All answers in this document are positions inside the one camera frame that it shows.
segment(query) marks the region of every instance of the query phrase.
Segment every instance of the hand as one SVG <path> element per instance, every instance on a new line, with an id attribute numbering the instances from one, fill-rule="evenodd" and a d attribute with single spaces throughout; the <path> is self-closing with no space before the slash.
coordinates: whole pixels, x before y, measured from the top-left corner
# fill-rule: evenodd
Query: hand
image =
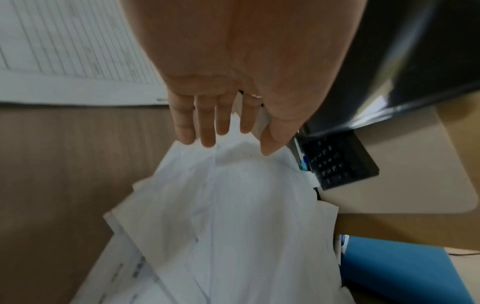
<path id="1" fill-rule="evenodd" d="M 178 139 L 215 144 L 229 131 L 238 90 L 240 129 L 263 103 L 269 155 L 315 112 L 332 85 L 366 0 L 121 0 L 140 44 L 168 88 Z"/>

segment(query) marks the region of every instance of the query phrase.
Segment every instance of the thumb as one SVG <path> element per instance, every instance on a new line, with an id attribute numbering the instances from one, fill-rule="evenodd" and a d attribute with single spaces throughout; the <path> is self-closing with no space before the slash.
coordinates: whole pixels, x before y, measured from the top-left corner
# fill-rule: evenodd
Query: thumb
<path id="1" fill-rule="evenodd" d="M 261 153 L 269 156 L 286 145 L 307 119 L 308 117 L 299 120 L 283 120 L 273 117 L 261 134 Z"/>

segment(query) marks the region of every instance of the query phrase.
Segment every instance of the stack of paper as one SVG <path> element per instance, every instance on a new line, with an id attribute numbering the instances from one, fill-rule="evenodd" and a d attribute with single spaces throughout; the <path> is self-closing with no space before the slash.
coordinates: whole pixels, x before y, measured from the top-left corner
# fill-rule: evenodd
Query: stack of paper
<path id="1" fill-rule="evenodd" d="M 115 232 L 72 303 L 352 303 L 333 232 L 285 148 L 271 157 L 231 131 L 174 143 L 155 174 L 105 215 Z"/>

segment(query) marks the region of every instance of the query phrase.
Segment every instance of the brown wooden surface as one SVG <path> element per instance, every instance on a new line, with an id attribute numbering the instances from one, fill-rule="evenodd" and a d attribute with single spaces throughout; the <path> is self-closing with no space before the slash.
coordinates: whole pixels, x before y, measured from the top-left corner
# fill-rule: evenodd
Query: brown wooden surface
<path id="1" fill-rule="evenodd" d="M 477 191 L 479 96 L 440 108 Z M 102 215 L 152 174 L 173 140 L 166 108 L 0 106 L 0 303 L 68 303 L 111 236 Z M 480 208 L 346 214 L 337 231 L 480 249 Z"/>
<path id="2" fill-rule="evenodd" d="M 69 303 L 173 140 L 167 108 L 0 106 L 0 303 Z"/>

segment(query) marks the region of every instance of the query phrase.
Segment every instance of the finger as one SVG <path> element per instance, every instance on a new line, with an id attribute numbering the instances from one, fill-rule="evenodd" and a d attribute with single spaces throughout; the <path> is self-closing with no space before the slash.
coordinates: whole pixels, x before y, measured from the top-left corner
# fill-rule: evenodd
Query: finger
<path id="1" fill-rule="evenodd" d="M 194 127 L 194 97 L 177 94 L 168 91 L 168 104 L 170 105 L 171 116 L 175 133 L 180 142 L 189 145 L 195 141 Z"/>
<path id="2" fill-rule="evenodd" d="M 287 121 L 273 117 L 260 137 L 261 153 L 268 156 L 286 145 L 302 127 L 304 120 Z"/>
<path id="3" fill-rule="evenodd" d="M 225 93 L 218 97 L 215 107 L 215 128 L 218 135 L 225 135 L 230 129 L 230 116 L 236 93 Z"/>
<path id="4" fill-rule="evenodd" d="M 218 96 L 196 96 L 195 107 L 200 128 L 201 144 L 207 148 L 215 145 L 215 105 Z"/>
<path id="5" fill-rule="evenodd" d="M 240 132 L 246 134 L 252 131 L 261 105 L 261 98 L 246 93 L 243 95 L 240 116 Z"/>

